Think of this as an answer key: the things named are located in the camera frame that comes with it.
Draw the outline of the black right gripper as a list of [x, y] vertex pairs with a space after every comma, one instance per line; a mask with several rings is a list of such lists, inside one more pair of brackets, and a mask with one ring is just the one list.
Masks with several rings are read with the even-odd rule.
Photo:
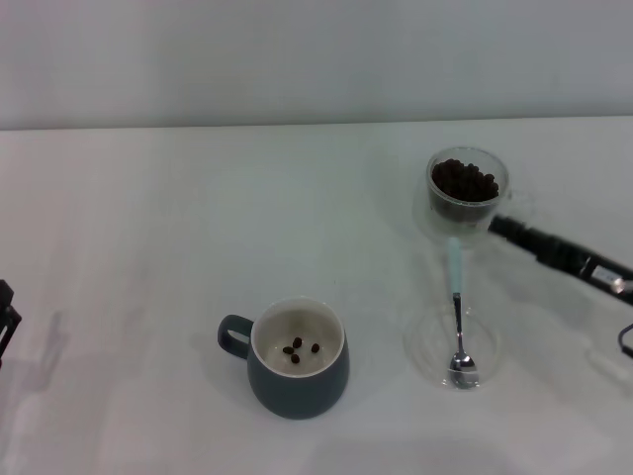
[[495, 216], [488, 231], [533, 254], [545, 266], [557, 270], [582, 270], [581, 277], [587, 284], [632, 304], [631, 268], [598, 254], [588, 257], [588, 252], [578, 245], [510, 217]]

